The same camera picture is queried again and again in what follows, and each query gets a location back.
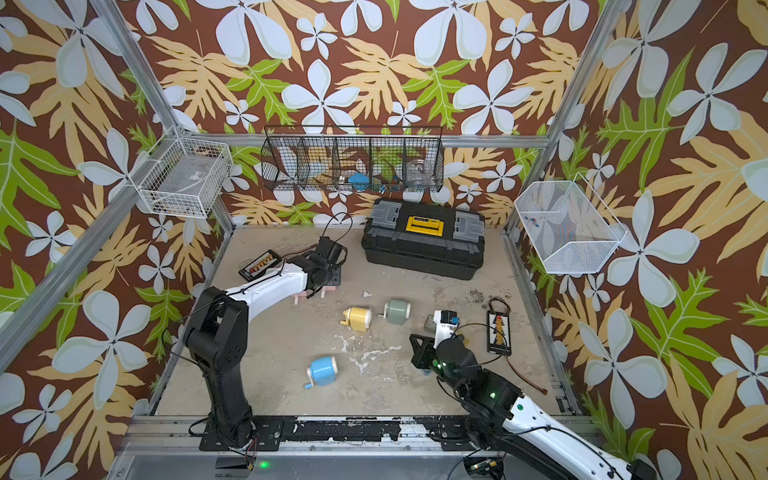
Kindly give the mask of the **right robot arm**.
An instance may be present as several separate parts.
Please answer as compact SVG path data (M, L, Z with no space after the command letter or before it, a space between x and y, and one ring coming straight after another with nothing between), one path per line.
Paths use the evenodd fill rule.
M568 429L522 390L477 361L460 335L442 341L412 334L411 363L429 369L467 412L465 431L482 451L509 453L550 479L654 479L642 460L628 462Z

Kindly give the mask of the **blue pencil sharpener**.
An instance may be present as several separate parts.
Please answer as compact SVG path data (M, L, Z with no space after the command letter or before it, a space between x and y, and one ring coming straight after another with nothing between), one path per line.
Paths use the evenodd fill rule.
M310 389L315 386L326 386L334 383L338 375L338 365L333 355L314 360L306 370L309 382L304 386Z

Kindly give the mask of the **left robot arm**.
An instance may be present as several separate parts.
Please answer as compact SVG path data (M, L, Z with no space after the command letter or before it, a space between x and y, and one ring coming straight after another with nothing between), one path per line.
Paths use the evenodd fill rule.
M210 400L202 451L245 453L256 442L253 409L245 394L241 362L250 324L285 299L315 295L339 273L348 249L321 236L297 255L283 258L261 277L228 289L210 287L189 315L183 346L201 371Z

